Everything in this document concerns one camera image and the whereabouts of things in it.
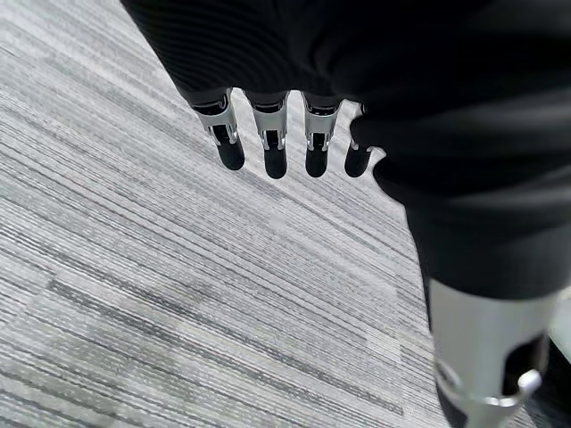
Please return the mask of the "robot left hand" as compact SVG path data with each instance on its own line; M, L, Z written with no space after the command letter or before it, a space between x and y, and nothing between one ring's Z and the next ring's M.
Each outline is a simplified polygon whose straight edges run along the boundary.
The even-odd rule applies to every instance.
M243 90L268 175L286 172L286 99L306 169L327 167L345 100L345 171L370 153L405 209L453 427L502 427L539 389L570 282L567 1L127 1L124 9L231 170Z

